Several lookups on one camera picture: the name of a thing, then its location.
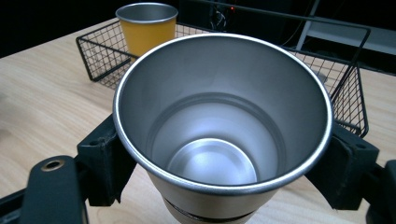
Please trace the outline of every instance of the black wire basket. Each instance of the black wire basket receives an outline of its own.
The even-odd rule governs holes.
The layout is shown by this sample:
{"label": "black wire basket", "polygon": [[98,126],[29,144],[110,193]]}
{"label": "black wire basket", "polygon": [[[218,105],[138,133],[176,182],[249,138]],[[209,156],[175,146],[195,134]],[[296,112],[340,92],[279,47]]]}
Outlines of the black wire basket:
{"label": "black wire basket", "polygon": [[[178,23],[176,38],[209,32],[212,31]],[[118,21],[79,36],[77,45],[90,80],[113,90],[137,58],[128,53]],[[335,121],[359,137],[366,135],[368,121],[358,65],[310,52],[286,50],[318,75],[332,99]]]}

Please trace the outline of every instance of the black bracket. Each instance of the black bracket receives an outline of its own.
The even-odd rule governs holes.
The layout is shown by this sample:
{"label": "black bracket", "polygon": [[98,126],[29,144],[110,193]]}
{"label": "black bracket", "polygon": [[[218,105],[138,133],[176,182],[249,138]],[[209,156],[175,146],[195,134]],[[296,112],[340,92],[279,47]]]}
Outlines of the black bracket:
{"label": "black bracket", "polygon": [[377,165],[379,150],[339,125],[319,162],[305,176],[333,209],[358,210],[364,198],[367,223],[396,223],[396,161]]}
{"label": "black bracket", "polygon": [[[356,210],[364,198],[370,203],[367,223],[396,223],[396,161],[382,168],[375,163],[378,152],[336,124],[326,152],[306,176],[332,208]],[[38,163],[26,189],[0,199],[0,221],[88,223],[84,201],[92,206],[120,201],[135,166],[110,115],[78,144],[74,159],[60,156]]]}

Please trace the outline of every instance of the dark background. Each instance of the dark background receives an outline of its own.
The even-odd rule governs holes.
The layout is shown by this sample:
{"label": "dark background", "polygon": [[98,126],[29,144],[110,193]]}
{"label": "dark background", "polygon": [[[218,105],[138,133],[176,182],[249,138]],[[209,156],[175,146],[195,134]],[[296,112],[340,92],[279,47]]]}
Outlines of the dark background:
{"label": "dark background", "polygon": [[[244,7],[307,16],[313,0],[216,0]],[[117,8],[142,1],[131,0],[2,0],[0,2],[0,58],[29,49],[115,17]],[[255,36],[277,45],[294,47],[304,23],[244,10],[217,7],[226,17],[220,20],[213,6],[187,0],[162,0],[179,9],[178,22],[217,29],[222,32]],[[396,7],[391,0],[321,0],[317,16],[350,21],[396,31]],[[304,50],[349,59],[355,49],[315,38],[307,38]],[[368,68],[395,73],[395,56],[364,50],[361,64]]]}

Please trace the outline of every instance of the wooden table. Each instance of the wooden table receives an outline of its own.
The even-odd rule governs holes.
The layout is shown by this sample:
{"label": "wooden table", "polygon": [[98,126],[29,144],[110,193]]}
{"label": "wooden table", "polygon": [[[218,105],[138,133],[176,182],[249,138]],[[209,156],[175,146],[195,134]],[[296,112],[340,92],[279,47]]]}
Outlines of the wooden table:
{"label": "wooden table", "polygon": [[[76,156],[76,145],[112,113],[114,91],[89,81],[75,42],[95,27],[0,59],[0,197],[25,188],[38,162]],[[384,165],[396,159],[396,77],[361,75],[370,123],[365,140],[381,149],[378,163]],[[367,207],[332,210],[301,177],[248,223],[364,223]],[[177,223],[139,165],[121,204],[88,206],[88,213],[91,223]]]}

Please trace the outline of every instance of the yellow cup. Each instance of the yellow cup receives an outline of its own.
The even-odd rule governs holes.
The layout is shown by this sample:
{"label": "yellow cup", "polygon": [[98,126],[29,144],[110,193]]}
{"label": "yellow cup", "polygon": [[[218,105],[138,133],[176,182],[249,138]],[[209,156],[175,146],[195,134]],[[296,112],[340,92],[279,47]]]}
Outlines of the yellow cup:
{"label": "yellow cup", "polygon": [[116,11],[131,54],[142,56],[175,38],[177,9],[160,3],[137,3]]}

